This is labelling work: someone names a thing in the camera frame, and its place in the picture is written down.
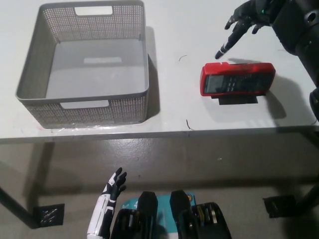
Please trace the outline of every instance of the black stand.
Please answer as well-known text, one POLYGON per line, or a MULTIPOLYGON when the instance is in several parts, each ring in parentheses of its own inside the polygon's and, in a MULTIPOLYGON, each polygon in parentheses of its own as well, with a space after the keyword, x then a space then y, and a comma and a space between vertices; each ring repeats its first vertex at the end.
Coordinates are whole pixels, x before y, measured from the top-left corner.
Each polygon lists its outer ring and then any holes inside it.
POLYGON ((289 195, 265 198, 264 203, 270 218, 301 216, 319 205, 319 183, 298 202, 289 195))
POLYGON ((0 188, 0 203, 30 229, 63 225, 64 204, 34 207, 33 215, 0 188))
POLYGON ((0 188, 0 203, 4 205, 10 212, 19 218, 24 224, 31 229, 39 228, 40 225, 32 217, 32 215, 24 209, 18 202, 10 197, 2 188, 0 188))

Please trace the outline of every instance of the perforated basket wall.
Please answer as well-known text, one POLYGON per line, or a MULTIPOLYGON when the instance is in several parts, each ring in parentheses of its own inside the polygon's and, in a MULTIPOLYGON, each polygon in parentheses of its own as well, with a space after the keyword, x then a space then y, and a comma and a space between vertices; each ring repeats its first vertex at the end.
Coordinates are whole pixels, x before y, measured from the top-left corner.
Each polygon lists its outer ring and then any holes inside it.
POLYGON ((141 1, 50 3, 40 7, 17 98, 44 128, 74 128, 143 122, 148 91, 124 96, 45 99, 56 44, 98 39, 145 40, 145 12, 141 1), (112 6, 112 15, 78 16, 75 7, 112 6), (108 100, 108 107, 64 109, 60 103, 108 100))

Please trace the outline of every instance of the teal object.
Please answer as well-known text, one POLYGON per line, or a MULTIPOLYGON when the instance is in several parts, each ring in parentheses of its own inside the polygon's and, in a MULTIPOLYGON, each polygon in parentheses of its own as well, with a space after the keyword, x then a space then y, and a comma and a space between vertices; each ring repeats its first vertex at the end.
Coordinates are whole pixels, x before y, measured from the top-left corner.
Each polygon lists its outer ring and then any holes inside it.
MULTIPOLYGON (((188 195, 191 206, 196 205, 194 194, 186 194, 188 195)), ((161 234, 176 234, 177 228, 169 204, 170 195, 157 196, 157 199, 159 202, 157 224, 160 226, 158 230, 158 238, 160 238, 161 234)), ((122 205, 122 209, 137 209, 138 202, 138 198, 132 198, 122 205)))

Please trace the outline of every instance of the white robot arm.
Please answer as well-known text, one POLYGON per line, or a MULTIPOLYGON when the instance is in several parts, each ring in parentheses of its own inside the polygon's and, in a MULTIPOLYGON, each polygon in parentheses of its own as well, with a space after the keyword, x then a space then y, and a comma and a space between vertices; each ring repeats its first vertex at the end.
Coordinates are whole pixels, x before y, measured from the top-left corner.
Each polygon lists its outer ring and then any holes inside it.
POLYGON ((102 195, 98 198, 87 232, 87 239, 109 239, 116 200, 120 193, 126 189, 126 172, 121 174, 119 168, 110 178, 102 195))

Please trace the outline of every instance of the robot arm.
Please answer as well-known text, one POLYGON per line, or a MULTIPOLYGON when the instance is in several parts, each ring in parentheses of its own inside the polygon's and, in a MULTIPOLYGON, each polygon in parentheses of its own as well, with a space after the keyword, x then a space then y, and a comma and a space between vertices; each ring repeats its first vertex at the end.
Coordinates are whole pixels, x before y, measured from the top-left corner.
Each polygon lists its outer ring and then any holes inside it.
POLYGON ((87 239, 109 239, 116 200, 126 187, 126 172, 119 176, 119 168, 110 178, 102 195, 98 198, 87 232, 87 239))
POLYGON ((225 29, 233 23, 237 23, 233 33, 215 58, 229 51, 251 26, 255 26, 253 34, 263 26, 271 26, 283 47, 299 57, 316 85, 310 104, 319 120, 319 1, 250 0, 235 9, 225 29))

